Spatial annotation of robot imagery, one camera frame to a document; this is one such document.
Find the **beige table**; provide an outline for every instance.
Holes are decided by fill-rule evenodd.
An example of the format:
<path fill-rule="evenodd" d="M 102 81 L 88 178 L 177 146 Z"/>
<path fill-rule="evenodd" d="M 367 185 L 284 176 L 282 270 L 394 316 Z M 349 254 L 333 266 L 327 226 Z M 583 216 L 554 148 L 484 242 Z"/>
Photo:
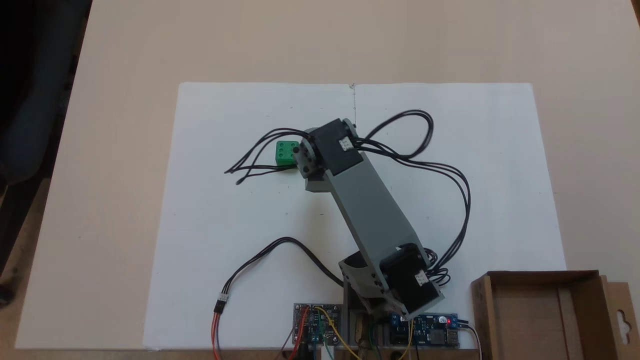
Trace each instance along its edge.
<path fill-rule="evenodd" d="M 640 309 L 629 1 L 94 0 L 17 346 L 142 347 L 183 81 L 531 82 L 567 264 Z"/>

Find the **orange wire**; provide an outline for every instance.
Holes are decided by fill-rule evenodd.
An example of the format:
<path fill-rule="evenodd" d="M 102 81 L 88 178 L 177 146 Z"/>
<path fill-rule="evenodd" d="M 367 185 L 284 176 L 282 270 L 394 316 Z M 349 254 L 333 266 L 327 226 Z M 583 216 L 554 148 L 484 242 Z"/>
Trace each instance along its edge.
<path fill-rule="evenodd" d="M 293 357 L 296 355 L 296 350 L 300 346 L 300 342 L 302 341 L 302 330 L 305 327 L 305 320 L 307 319 L 307 313 L 309 312 L 309 307 L 305 308 L 305 312 L 302 314 L 302 319 L 300 320 L 298 329 L 298 339 L 296 340 L 296 344 L 293 346 L 293 351 L 291 351 L 291 355 L 289 356 L 289 360 L 293 360 Z"/>
<path fill-rule="evenodd" d="M 218 351 L 216 350 L 216 327 L 218 326 L 220 314 L 213 315 L 213 321 L 211 321 L 211 346 L 213 347 L 213 357 L 215 360 L 220 360 L 218 357 Z"/>

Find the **green lego brick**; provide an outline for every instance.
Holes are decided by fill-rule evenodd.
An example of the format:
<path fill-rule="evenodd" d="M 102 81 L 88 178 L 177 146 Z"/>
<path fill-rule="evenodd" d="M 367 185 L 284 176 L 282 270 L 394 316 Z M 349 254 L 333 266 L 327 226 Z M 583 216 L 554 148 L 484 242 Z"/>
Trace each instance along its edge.
<path fill-rule="evenodd" d="M 276 143 L 276 165 L 295 165 L 293 158 L 293 148 L 299 147 L 299 142 L 279 141 Z"/>

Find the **white paper sheet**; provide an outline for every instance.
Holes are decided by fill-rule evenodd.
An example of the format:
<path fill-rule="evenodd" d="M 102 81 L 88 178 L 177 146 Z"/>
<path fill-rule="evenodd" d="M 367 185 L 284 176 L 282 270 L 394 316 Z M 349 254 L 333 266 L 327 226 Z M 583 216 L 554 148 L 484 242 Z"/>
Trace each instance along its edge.
<path fill-rule="evenodd" d="M 275 127 L 306 129 L 336 118 L 365 135 L 410 108 L 432 114 L 421 160 L 462 170 L 472 188 L 467 238 L 448 264 L 453 280 L 433 308 L 473 320 L 469 283 L 488 270 L 564 270 L 564 254 L 536 115 L 526 84 L 180 86 L 145 322 L 149 348 L 210 348 L 212 309 L 224 282 L 269 242 L 292 236 L 335 274 L 357 250 L 328 194 L 304 191 L 299 174 L 248 179 L 223 171 Z M 414 150 L 425 125 L 403 119 L 376 135 Z M 263 155 L 273 163 L 273 148 Z M 442 254 L 463 205 L 445 177 L 370 155 L 423 245 Z M 342 290 L 293 245 L 238 277 L 221 319 L 223 348 L 280 348 L 295 302 L 342 302 Z M 472 348 L 461 335 L 462 347 Z"/>

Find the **green wire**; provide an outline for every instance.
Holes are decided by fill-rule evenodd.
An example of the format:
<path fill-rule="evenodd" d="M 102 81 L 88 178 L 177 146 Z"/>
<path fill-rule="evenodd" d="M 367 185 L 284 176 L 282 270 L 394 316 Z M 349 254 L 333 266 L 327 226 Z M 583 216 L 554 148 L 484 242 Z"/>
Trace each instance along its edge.
<path fill-rule="evenodd" d="M 320 333 L 322 334 L 322 344 L 324 344 L 326 353 L 329 354 L 329 357 L 331 358 L 331 360 L 335 360 L 333 358 L 333 355 L 331 355 L 331 352 L 329 351 L 329 347 L 326 346 L 326 342 L 324 341 L 324 327 L 322 326 L 322 320 L 320 319 L 320 317 L 322 316 L 322 313 L 320 312 L 320 310 L 317 310 L 317 312 L 318 312 L 318 328 L 320 328 Z"/>
<path fill-rule="evenodd" d="M 329 347 L 327 347 L 326 344 L 324 344 L 324 348 L 326 349 L 326 353 L 329 354 L 329 357 L 331 358 L 331 360 L 335 360 L 333 358 L 333 355 L 331 355 L 331 351 L 329 351 Z"/>
<path fill-rule="evenodd" d="M 380 355 L 378 354 L 376 349 L 373 347 L 373 326 L 374 326 L 373 324 L 369 326 L 369 346 L 371 347 L 371 351 L 373 351 L 373 353 L 376 354 L 376 359 L 382 360 L 380 359 Z"/>

